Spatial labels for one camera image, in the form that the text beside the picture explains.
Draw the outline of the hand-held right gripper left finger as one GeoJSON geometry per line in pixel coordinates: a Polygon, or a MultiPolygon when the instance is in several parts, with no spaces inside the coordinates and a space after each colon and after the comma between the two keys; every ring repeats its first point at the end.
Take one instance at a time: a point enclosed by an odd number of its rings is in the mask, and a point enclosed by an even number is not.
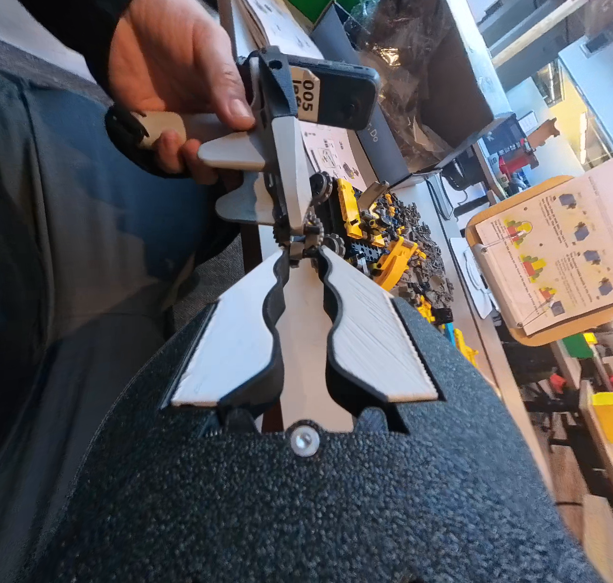
{"type": "Polygon", "coordinates": [[[284,362],[276,324],[285,311],[289,254],[278,250],[205,313],[170,388],[170,406],[247,410],[258,418],[279,401],[284,362]]]}

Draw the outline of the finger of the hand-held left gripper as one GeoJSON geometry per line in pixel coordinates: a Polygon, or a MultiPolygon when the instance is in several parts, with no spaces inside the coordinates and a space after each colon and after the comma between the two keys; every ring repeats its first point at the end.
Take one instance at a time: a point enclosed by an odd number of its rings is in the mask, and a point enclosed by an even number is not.
{"type": "Polygon", "coordinates": [[[312,193],[300,122],[286,116],[272,120],[278,174],[275,176],[278,203],[287,217],[290,233],[304,235],[304,223],[312,193]]]}
{"type": "Polygon", "coordinates": [[[279,174],[245,172],[239,188],[216,201],[215,211],[226,222],[271,226],[277,240],[291,239],[279,174]]]}

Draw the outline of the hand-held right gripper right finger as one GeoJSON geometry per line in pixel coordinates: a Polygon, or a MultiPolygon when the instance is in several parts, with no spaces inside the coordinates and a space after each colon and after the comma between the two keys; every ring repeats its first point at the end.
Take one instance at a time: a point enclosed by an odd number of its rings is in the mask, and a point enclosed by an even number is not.
{"type": "Polygon", "coordinates": [[[400,406],[435,402],[440,391],[402,318],[400,306],[328,247],[318,250],[327,336],[326,387],[358,425],[373,411],[382,432],[409,434],[400,406]]]}

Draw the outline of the grey gear brick assembly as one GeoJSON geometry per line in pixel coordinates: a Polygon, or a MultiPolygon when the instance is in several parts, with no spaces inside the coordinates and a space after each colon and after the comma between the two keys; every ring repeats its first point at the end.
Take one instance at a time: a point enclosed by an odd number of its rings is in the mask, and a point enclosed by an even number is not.
{"type": "Polygon", "coordinates": [[[290,268],[297,268],[303,259],[311,260],[318,267],[317,253],[321,247],[326,247],[344,258],[346,248],[343,239],[331,232],[325,231],[324,224],[316,215],[314,208],[309,208],[303,220],[302,234],[292,234],[287,216],[275,220],[273,237],[276,243],[287,250],[290,268]]]}

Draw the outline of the grey desk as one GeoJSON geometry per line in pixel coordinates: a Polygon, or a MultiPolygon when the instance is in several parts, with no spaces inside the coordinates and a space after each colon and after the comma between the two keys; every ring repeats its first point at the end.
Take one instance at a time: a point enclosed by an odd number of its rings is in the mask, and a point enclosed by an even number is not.
{"type": "MultiPolygon", "coordinates": [[[[446,274],[454,285],[452,308],[457,326],[467,344],[478,350],[479,372],[500,395],[532,452],[545,486],[554,495],[548,459],[540,449],[492,319],[480,318],[449,248],[448,239],[459,234],[457,226],[438,215],[433,191],[425,182],[401,188],[397,194],[405,202],[416,203],[430,226],[441,248],[446,274]]],[[[326,339],[332,324],[322,307],[323,293],[323,284],[310,264],[292,270],[284,289],[286,310],[277,324],[286,371],[280,411],[284,428],[308,418],[328,430],[344,432],[351,429],[352,417],[332,401],[326,389],[326,339]]]]}

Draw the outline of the person's left hand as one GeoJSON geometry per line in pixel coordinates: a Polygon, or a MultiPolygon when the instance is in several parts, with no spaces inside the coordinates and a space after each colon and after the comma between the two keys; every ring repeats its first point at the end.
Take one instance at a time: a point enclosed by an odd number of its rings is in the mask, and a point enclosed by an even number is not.
{"type": "Polygon", "coordinates": [[[255,125],[230,38],[198,0],[132,0],[113,33],[108,78],[129,111],[213,113],[237,132],[255,125]]]}

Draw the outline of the white instruction booklet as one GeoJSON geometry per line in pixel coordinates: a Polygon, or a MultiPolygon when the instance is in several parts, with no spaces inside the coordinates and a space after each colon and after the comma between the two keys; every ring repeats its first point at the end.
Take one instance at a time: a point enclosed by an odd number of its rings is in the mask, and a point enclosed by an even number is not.
{"type": "MultiPolygon", "coordinates": [[[[323,60],[303,25],[295,18],[285,0],[231,0],[232,10],[249,35],[252,50],[278,46],[286,55],[323,60]]],[[[335,179],[347,180],[354,188],[365,190],[359,163],[352,151],[347,130],[316,123],[323,112],[323,81],[314,73],[292,70],[294,93],[303,145],[316,172],[327,172],[335,179]]]]}

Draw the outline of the yellow curved panel model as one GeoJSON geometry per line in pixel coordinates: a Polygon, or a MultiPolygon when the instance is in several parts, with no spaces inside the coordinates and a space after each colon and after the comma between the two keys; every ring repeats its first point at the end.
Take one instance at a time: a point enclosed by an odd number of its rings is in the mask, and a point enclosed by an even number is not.
{"type": "Polygon", "coordinates": [[[371,268],[372,280],[385,291],[391,292],[400,282],[411,260],[417,258],[419,262],[422,262],[427,256],[417,242],[412,242],[402,236],[390,242],[386,250],[387,254],[379,257],[371,268]]]}

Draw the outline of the dark grey box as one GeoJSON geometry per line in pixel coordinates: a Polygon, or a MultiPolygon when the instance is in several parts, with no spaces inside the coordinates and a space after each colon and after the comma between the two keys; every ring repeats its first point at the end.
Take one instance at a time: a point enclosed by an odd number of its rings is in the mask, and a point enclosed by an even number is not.
{"type": "MultiPolygon", "coordinates": [[[[363,65],[343,26],[349,13],[336,0],[321,12],[311,32],[311,39],[327,60],[363,65]]],[[[368,126],[357,137],[379,180],[393,186],[411,176],[406,162],[379,105],[374,107],[368,126]]]]}

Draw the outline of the pile of toy bricks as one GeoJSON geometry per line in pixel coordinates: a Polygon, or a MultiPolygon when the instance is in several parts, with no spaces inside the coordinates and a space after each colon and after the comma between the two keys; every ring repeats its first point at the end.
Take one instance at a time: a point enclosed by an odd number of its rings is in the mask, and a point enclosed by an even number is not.
{"type": "Polygon", "coordinates": [[[368,192],[381,193],[364,208],[360,205],[364,192],[326,172],[312,174],[310,185],[313,208],[325,231],[344,241],[346,253],[342,259],[371,280],[371,268],[379,257],[387,254],[390,242],[402,236],[419,244],[427,258],[422,262],[412,259],[389,293],[408,302],[477,368],[478,352],[467,345],[464,334],[454,325],[451,308],[454,286],[447,278],[440,247],[422,221],[416,204],[404,204],[395,193],[376,183],[368,192]]]}

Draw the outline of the white plastic tray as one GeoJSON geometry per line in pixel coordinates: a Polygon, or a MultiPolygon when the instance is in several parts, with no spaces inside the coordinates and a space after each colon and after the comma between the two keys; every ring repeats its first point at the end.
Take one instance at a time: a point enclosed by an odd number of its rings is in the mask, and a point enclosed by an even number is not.
{"type": "Polygon", "coordinates": [[[488,318],[494,311],[494,305],[471,248],[463,237],[452,237],[449,243],[479,317],[488,318]]]}

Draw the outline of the clear plastic bag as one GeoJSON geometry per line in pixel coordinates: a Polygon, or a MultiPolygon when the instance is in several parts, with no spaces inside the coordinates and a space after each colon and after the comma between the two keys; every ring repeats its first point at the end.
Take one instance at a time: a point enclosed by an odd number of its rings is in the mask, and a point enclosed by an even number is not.
{"type": "Polygon", "coordinates": [[[435,53],[452,29],[446,0],[357,0],[344,28],[380,76],[379,106],[409,171],[433,168],[450,145],[421,112],[433,94],[435,53]]]}

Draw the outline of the grey open box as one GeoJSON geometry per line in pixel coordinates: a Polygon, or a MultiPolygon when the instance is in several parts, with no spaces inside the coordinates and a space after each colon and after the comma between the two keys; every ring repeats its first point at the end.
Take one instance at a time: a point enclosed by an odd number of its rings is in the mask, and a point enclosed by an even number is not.
{"type": "Polygon", "coordinates": [[[430,69],[432,96],[423,121],[450,145],[450,153],[422,174],[443,167],[510,116],[511,107],[466,0],[446,0],[452,29],[430,69]]]}

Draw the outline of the red object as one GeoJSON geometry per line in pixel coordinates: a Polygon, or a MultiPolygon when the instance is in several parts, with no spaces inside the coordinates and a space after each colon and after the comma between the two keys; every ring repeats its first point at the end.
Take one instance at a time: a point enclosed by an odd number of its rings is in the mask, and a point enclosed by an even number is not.
{"type": "Polygon", "coordinates": [[[515,150],[502,154],[498,158],[500,172],[509,180],[513,173],[529,166],[530,168],[539,167],[540,163],[533,151],[515,150]]]}

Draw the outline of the yellow bin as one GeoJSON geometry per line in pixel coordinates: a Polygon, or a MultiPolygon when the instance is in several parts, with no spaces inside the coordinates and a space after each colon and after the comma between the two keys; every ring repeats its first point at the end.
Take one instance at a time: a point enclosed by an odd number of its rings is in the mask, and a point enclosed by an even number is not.
{"type": "Polygon", "coordinates": [[[606,440],[612,444],[612,392],[593,394],[592,406],[606,440]]]}

